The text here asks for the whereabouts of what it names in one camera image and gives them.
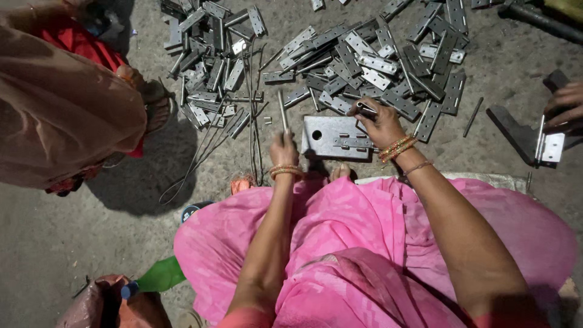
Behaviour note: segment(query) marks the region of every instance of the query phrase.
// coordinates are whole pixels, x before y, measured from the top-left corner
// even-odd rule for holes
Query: bangle
[[[275,176],[279,173],[292,173],[300,178],[304,177],[304,171],[302,171],[301,167],[296,165],[276,165],[269,169],[269,174],[273,181],[275,181]]]
[[[412,168],[412,169],[409,169],[409,170],[407,170],[407,171],[403,172],[403,176],[407,176],[409,173],[411,173],[411,172],[413,172],[413,171],[415,171],[415,170],[417,170],[417,169],[420,169],[420,168],[422,168],[422,167],[424,167],[424,166],[427,166],[427,165],[433,165],[433,160],[431,160],[431,159],[428,159],[428,160],[426,160],[425,162],[423,162],[423,163],[421,163],[421,164],[419,164],[419,165],[415,166],[414,168]]]
[[[412,135],[408,135],[406,138],[402,138],[399,141],[394,142],[387,149],[378,154],[378,157],[383,163],[387,163],[391,159],[395,159],[402,152],[411,148],[417,141],[417,138],[413,138]]]

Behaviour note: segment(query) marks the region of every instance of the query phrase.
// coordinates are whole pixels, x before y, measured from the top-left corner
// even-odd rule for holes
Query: woman's arm
[[[273,165],[297,165],[299,154],[288,130],[274,137],[270,148]],[[293,183],[291,173],[275,177],[273,197],[253,237],[227,314],[238,308],[255,308],[273,321],[290,252]]]
[[[356,115],[376,146],[385,149],[405,136],[394,108],[381,106],[370,98],[360,101],[377,110],[374,122]],[[355,111],[353,106],[349,114]],[[426,160],[415,148],[396,158],[404,172]],[[408,178],[427,213],[458,304],[471,317],[491,312],[494,300],[501,296],[528,294],[516,262],[490,224],[433,165],[414,170]],[[524,300],[509,304],[509,310],[513,306],[536,308],[533,302]]]

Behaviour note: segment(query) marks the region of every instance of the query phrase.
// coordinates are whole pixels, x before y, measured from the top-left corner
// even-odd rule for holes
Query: concrete floor
[[[26,2],[9,0],[0,6]],[[385,2],[353,0],[342,6],[338,1],[327,0],[327,8],[316,13],[311,10],[309,0],[231,0],[223,4],[234,12],[253,4],[260,8],[269,36],[256,41],[255,48],[267,43],[264,58],[268,58],[308,25],[323,32],[342,21],[352,24],[366,20]],[[128,28],[138,31],[137,37],[129,40],[130,63],[146,78],[164,77],[174,59],[165,55],[162,48],[168,32],[157,1],[133,3],[124,0],[117,1],[115,7],[122,16],[129,16]],[[391,23],[400,46],[405,45],[403,36],[408,24],[417,20],[421,7],[416,1]],[[533,170],[521,161],[484,112],[488,106],[500,104],[520,123],[534,127],[550,97],[542,85],[543,77],[559,67],[571,79],[581,79],[581,46],[521,22],[502,20],[496,9],[468,9],[467,16],[472,43],[461,66],[468,80],[459,114],[457,117],[442,116],[430,143],[421,144],[419,148],[444,171],[514,176],[526,176],[533,171],[531,189],[535,196],[561,216],[581,241],[583,173],[580,159],[583,146],[563,153],[557,169]],[[123,48],[128,48],[127,42],[121,45]],[[258,57],[255,58],[254,65],[258,61]],[[268,70],[275,70],[276,65],[273,63]],[[178,90],[176,82],[166,81],[167,87]],[[283,85],[284,92],[295,89],[302,82],[299,79],[295,84]],[[271,164],[268,155],[271,134],[281,126],[276,88],[261,86],[271,102],[264,116],[273,117],[272,125],[259,125],[265,168]],[[482,110],[468,137],[462,138],[463,129],[481,96],[484,97]],[[302,116],[306,114],[313,114],[309,99],[288,111],[293,130],[301,131]],[[409,131],[414,128],[407,122],[403,124]],[[71,296],[84,284],[85,275],[96,278],[123,273],[138,277],[156,260],[172,255],[173,236],[182,208],[201,200],[224,199],[230,194],[229,181],[250,171],[248,134],[242,133],[236,141],[226,141],[210,156],[173,203],[158,205],[161,191],[184,173],[201,139],[201,133],[179,115],[167,130],[146,140],[144,159],[127,159],[66,198],[2,185],[0,326],[51,327],[71,304]],[[381,166],[376,159],[372,163],[353,164],[359,177],[395,173],[394,168],[381,169]],[[581,259],[573,277],[577,285],[583,286]],[[182,309],[191,307],[194,297],[187,282],[162,295],[172,322]]]

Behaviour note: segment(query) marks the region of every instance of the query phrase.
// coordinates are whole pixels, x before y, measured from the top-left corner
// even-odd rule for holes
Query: metal pin
[[[464,130],[464,132],[463,132],[464,138],[468,135],[468,132],[470,131],[470,127],[472,126],[474,118],[476,118],[477,111],[480,109],[480,105],[482,105],[482,101],[484,101],[484,97],[480,97],[480,99],[477,101],[476,109],[474,109],[474,112],[472,113],[472,116],[470,117],[470,121],[468,122],[468,125],[466,125],[466,130]]]

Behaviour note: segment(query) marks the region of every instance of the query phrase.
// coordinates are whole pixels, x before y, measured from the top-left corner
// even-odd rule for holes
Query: orange fabric
[[[219,322],[217,328],[270,328],[271,320],[262,311],[254,308],[240,308],[229,313]]]

